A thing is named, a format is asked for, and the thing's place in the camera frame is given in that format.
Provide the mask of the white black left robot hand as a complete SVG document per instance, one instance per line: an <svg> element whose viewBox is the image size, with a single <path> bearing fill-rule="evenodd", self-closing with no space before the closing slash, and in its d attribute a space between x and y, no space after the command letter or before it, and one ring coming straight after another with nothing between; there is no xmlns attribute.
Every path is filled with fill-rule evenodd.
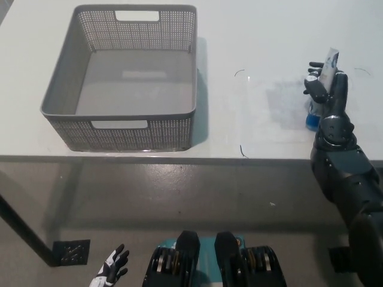
<svg viewBox="0 0 383 287"><path fill-rule="evenodd" d="M110 256L104 261L97 275L90 282L90 287L114 286L119 278L124 276L128 269L129 250L125 250L125 245L121 244L112 251Z"/></svg>

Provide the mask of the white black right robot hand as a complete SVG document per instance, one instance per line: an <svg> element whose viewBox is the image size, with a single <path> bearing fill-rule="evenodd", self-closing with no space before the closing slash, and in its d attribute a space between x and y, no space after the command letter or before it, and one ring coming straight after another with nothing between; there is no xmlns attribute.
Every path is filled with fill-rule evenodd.
<svg viewBox="0 0 383 287"><path fill-rule="evenodd" d="M319 111L315 111L319 117L344 115L348 97L348 76L344 71L336 69L330 91L327 91L319 81L323 66L322 62L309 62L308 75L303 81L303 94L309 95L311 102L319 106Z"/></svg>

